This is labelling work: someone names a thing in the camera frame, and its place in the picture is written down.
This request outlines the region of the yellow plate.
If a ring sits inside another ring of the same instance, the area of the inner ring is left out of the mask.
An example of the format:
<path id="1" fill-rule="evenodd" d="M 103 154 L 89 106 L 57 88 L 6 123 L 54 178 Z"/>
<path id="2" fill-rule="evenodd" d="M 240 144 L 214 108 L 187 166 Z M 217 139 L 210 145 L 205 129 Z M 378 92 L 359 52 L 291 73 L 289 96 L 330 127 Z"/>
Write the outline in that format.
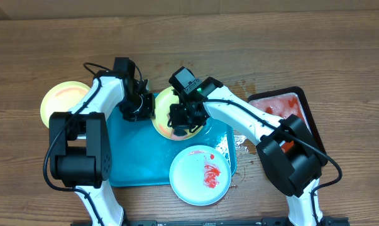
<path id="1" fill-rule="evenodd" d="M 44 125 L 49 128 L 49 119 L 54 112 L 67 112 L 78 104 L 88 91 L 89 86 L 77 81 L 63 82 L 51 88 L 40 106 L 40 116 Z"/>

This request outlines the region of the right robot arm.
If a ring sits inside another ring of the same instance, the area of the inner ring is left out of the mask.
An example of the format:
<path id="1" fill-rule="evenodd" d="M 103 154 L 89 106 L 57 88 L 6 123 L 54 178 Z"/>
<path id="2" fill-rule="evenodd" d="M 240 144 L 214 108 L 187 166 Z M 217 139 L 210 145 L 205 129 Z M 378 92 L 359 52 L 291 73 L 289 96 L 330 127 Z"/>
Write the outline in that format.
<path id="1" fill-rule="evenodd" d="M 289 222 L 321 224 L 317 187 L 327 158 L 301 118 L 263 112 L 222 82 L 212 77 L 201 81 L 185 67 L 169 83 L 179 101 L 170 106 L 168 126 L 194 132 L 213 118 L 239 131 L 256 146 L 266 177 L 287 197 Z"/>

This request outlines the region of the pink and black sponge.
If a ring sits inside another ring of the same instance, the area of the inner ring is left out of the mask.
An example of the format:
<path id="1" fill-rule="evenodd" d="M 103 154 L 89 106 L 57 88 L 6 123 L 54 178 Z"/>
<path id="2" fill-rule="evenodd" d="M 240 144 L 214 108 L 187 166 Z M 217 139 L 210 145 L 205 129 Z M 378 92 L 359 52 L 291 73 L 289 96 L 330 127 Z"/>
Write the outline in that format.
<path id="1" fill-rule="evenodd" d="M 185 129 L 172 129 L 170 139 L 174 141 L 181 141 L 187 139 L 189 136 Z"/>

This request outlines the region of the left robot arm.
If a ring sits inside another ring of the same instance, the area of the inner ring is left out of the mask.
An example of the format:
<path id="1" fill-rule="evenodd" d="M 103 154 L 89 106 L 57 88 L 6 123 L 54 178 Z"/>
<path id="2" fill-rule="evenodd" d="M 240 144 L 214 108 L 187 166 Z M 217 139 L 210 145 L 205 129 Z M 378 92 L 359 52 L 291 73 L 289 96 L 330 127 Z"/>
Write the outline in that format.
<path id="1" fill-rule="evenodd" d="M 78 194 L 93 225 L 123 225 L 126 215 L 109 183 L 112 166 L 107 119 L 115 108 L 128 122 L 155 116 L 155 96 L 128 57 L 112 69 L 98 66 L 90 91 L 67 112 L 49 119 L 49 147 L 43 177 L 53 190 Z"/>

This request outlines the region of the yellow-green plate top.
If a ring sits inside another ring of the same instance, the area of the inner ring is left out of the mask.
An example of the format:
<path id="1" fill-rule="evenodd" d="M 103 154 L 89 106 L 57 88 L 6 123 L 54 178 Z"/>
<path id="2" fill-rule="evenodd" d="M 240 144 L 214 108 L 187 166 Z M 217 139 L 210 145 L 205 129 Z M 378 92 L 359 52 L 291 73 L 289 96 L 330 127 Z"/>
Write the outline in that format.
<path id="1" fill-rule="evenodd" d="M 203 127 L 200 127 L 194 133 L 190 133 L 188 129 L 185 129 L 186 134 L 179 136 L 174 134 L 173 128 L 167 126 L 167 122 L 170 119 L 170 105 L 179 103 L 179 98 L 173 94 L 173 91 L 173 87 L 169 86 L 155 97 L 155 118 L 152 119 L 152 123 L 157 132 L 163 137 L 173 141 L 183 141 L 200 133 Z"/>

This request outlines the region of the light blue plate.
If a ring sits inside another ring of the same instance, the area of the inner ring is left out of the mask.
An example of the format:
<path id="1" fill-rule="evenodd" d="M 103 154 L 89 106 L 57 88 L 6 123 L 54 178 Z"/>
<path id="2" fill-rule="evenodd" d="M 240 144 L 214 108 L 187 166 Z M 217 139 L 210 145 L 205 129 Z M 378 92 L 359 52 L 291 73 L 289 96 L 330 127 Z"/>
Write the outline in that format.
<path id="1" fill-rule="evenodd" d="M 231 185 L 231 168 L 215 148 L 194 145 L 176 155 L 170 166 L 170 185 L 185 203 L 207 206 L 218 202 Z"/>

